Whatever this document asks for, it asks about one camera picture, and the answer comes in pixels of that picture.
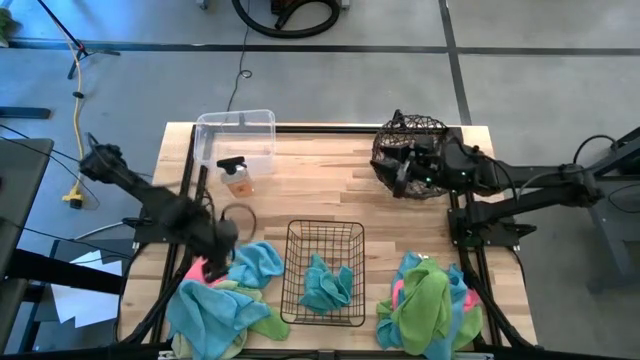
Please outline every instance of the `pink cloth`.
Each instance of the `pink cloth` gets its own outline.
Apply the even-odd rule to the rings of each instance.
[[[226,280],[227,279],[227,275],[215,280],[212,283],[207,283],[204,280],[204,274],[202,273],[202,265],[204,265],[204,263],[206,262],[205,259],[199,257],[196,259],[196,261],[193,262],[193,265],[191,265],[191,269],[189,269],[189,271],[187,271],[187,274],[184,276],[185,280],[195,280],[199,283],[205,284],[208,287],[213,287],[214,285],[216,285],[217,283],[219,283],[222,280]]]
[[[469,312],[479,303],[480,297],[478,296],[478,293],[473,289],[467,290],[467,297],[464,299],[464,312]]]
[[[398,308],[398,296],[400,296],[400,290],[404,289],[404,280],[396,281],[396,285],[393,287],[393,292],[391,293],[391,307],[395,311]]]

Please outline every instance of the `plastic storage bin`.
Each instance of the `plastic storage bin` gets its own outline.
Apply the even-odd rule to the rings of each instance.
[[[353,270],[351,304],[319,315],[300,304],[304,275],[318,254],[331,272]],[[287,231],[280,317],[289,324],[361,326],[365,320],[364,227],[353,222],[294,220]]]
[[[276,117],[270,110],[247,110],[201,115],[196,122],[193,156],[215,171],[216,162],[244,156],[249,174],[273,172]]]

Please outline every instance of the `yellow cable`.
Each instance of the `yellow cable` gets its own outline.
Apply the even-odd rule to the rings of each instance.
[[[67,42],[67,46],[69,47],[69,52],[71,52],[71,56],[73,56],[73,61],[76,64],[76,69],[78,71],[78,92],[82,93],[82,70],[80,70],[80,61],[78,61],[78,57],[76,56],[75,51],[73,51],[73,45],[71,45],[71,39],[67,36],[67,34],[62,30],[60,25],[56,23],[56,27],[60,30],[60,33],[64,36],[64,40]],[[76,141],[78,142],[78,151],[80,152],[80,159],[84,157],[84,145],[82,144],[82,139],[80,137],[80,99],[76,97],[76,105],[73,110],[73,129],[76,133]],[[80,177],[82,175],[78,174],[78,179],[76,179],[76,183],[73,185],[71,190],[66,196],[63,196],[62,199],[65,201],[69,201],[73,198],[79,198],[82,200],[82,194],[80,194],[79,186],[80,186]]]

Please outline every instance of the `white paper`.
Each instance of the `white paper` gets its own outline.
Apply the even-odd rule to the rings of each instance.
[[[100,251],[94,251],[71,262],[85,262],[78,265],[118,276],[122,275],[122,261],[103,264],[101,258]],[[75,326],[78,328],[113,319],[118,314],[118,295],[63,285],[51,285],[51,288],[60,322],[75,317]]]

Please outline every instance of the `clear plastic container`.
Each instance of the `clear plastic container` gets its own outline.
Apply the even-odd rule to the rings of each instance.
[[[270,110],[201,115],[196,122],[193,156],[216,172],[216,162],[244,156],[251,176],[271,174],[276,147],[276,117]]]

